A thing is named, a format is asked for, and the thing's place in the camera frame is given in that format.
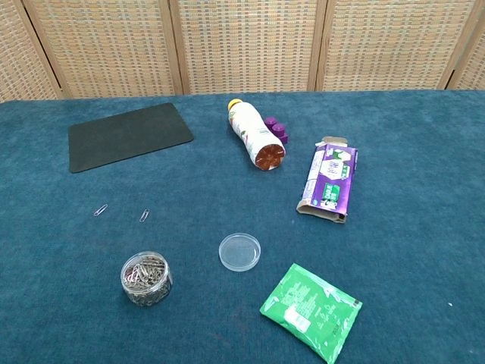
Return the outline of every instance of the white bottle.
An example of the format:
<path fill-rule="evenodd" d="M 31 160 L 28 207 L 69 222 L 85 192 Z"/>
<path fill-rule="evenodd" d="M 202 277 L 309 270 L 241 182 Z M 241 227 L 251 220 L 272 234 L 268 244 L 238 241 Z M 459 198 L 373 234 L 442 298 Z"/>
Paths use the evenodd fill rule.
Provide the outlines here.
<path fill-rule="evenodd" d="M 269 171 L 283 161 L 283 144 L 266 127 L 258 110 L 248 102 L 234 99 L 227 105 L 229 122 L 248 150 L 252 163 Z"/>

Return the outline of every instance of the carton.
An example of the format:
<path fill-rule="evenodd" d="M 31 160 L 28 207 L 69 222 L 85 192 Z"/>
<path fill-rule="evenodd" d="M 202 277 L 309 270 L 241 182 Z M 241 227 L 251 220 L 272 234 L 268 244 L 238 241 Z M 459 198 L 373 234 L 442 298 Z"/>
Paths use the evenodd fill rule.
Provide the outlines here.
<path fill-rule="evenodd" d="M 296 211 L 344 223 L 357 167 L 357 149 L 347 146 L 347 139 L 334 136 L 326 136 L 316 147 Z"/>

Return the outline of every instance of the purple bottle cap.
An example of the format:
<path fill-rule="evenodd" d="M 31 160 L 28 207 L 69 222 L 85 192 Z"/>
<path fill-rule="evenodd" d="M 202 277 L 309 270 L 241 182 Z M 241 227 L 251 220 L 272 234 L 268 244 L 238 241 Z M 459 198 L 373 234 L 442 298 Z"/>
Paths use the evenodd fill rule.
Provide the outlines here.
<path fill-rule="evenodd" d="M 278 123 L 278 120 L 274 116 L 268 116 L 265 118 L 264 123 L 268 127 L 269 130 L 273 127 L 273 125 Z"/>
<path fill-rule="evenodd" d="M 280 140 L 280 141 L 281 141 L 283 144 L 287 144 L 287 143 L 288 143 L 288 134 L 287 134 L 287 133 L 285 133 L 285 135 L 280 136 L 278 139 L 279 139 L 279 140 Z"/>
<path fill-rule="evenodd" d="M 283 135 L 285 135 L 285 126 L 283 124 L 275 124 L 273 125 L 273 134 L 276 135 L 278 138 L 279 137 L 282 137 Z"/>

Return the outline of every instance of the paper clip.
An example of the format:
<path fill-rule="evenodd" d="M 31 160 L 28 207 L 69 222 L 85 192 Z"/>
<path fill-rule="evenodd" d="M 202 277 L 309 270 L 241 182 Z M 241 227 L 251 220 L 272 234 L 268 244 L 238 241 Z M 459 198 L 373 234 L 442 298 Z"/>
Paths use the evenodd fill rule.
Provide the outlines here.
<path fill-rule="evenodd" d="M 96 211 L 94 211 L 94 216 L 100 216 L 100 214 L 103 213 L 104 210 L 106 210 L 106 208 L 108 207 L 108 204 L 105 203 L 103 206 L 101 206 L 99 209 L 97 209 Z"/>
<path fill-rule="evenodd" d="M 142 217 L 139 218 L 139 222 L 144 222 L 146 218 L 149 216 L 150 210 L 145 209 L 145 211 L 142 213 Z"/>

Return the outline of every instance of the green wrapper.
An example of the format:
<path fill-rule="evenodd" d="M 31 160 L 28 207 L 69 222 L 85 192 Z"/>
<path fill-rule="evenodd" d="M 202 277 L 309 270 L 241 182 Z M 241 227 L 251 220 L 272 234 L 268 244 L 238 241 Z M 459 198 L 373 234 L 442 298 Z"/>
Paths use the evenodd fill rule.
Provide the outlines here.
<path fill-rule="evenodd" d="M 334 364 L 361 307 L 362 302 L 293 264 L 259 311 Z"/>

